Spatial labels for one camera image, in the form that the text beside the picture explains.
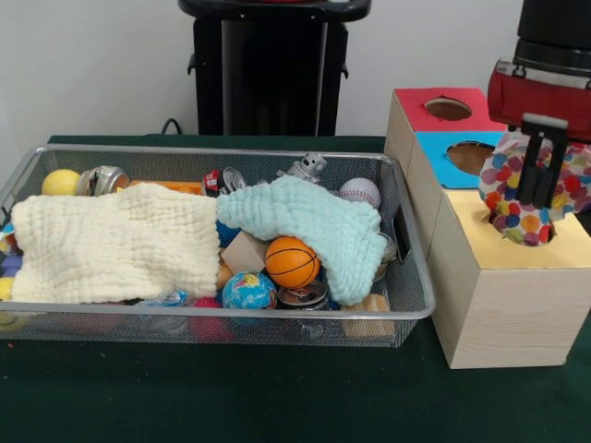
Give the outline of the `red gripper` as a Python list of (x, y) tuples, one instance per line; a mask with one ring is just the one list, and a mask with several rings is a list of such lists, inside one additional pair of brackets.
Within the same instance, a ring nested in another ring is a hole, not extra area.
[(488, 82), (488, 113), (491, 120), (507, 126), (520, 127), (529, 122), (561, 128), (547, 132), (552, 153), (545, 178), (544, 168), (537, 166), (544, 133), (537, 131), (530, 135), (517, 192), (518, 200), (524, 205), (550, 208), (567, 138), (581, 142), (590, 140), (590, 77), (500, 60)]

